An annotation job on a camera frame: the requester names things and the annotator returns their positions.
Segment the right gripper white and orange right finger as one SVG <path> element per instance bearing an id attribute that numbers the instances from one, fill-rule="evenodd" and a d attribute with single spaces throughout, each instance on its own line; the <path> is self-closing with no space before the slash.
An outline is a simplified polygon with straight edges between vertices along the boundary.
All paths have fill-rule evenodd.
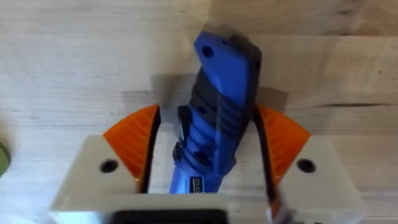
<path id="1" fill-rule="evenodd" d="M 272 108 L 256 105 L 267 223 L 360 223 L 364 205 L 331 141 Z"/>

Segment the right gripper white and orange left finger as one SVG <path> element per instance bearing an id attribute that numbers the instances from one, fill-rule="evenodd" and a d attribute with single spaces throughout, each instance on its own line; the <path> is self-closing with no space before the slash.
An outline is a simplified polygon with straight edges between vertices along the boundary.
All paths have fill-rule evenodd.
<path id="1" fill-rule="evenodd" d="M 154 104 L 131 113 L 102 134 L 87 136 L 51 210 L 98 211 L 144 194 L 160 123 L 160 107 Z"/>

